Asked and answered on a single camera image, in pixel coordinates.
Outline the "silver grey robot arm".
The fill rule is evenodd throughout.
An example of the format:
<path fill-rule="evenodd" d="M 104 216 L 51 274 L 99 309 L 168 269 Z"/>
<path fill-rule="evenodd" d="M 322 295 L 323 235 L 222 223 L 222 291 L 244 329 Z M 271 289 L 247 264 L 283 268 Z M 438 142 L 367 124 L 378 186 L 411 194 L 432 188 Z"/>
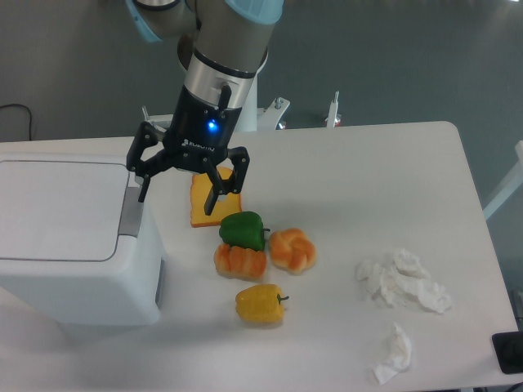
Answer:
<path fill-rule="evenodd" d="M 267 53 L 281 1 L 129 1 L 127 8 L 148 42 L 190 39 L 189 63 L 172 121 L 160 131 L 143 121 L 127 153 L 127 169 L 142 181 L 174 167 L 206 174 L 210 215 L 221 196 L 239 194 L 250 163 L 244 147 L 229 148 L 257 71 Z"/>

